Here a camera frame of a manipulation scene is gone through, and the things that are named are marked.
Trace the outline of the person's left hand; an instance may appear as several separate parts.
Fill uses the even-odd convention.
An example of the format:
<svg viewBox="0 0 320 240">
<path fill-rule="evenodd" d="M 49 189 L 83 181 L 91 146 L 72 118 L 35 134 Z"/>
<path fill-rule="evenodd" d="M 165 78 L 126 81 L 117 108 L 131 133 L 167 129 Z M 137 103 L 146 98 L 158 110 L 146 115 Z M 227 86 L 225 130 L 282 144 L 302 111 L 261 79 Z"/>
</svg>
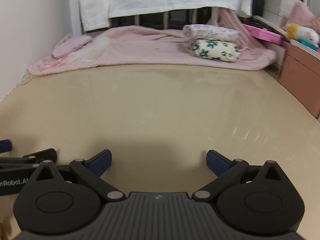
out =
<svg viewBox="0 0 320 240">
<path fill-rule="evenodd" d="M 11 238 L 11 234 L 11 223 L 6 223 L 5 221 L 0 222 L 0 240 L 9 240 Z"/>
</svg>

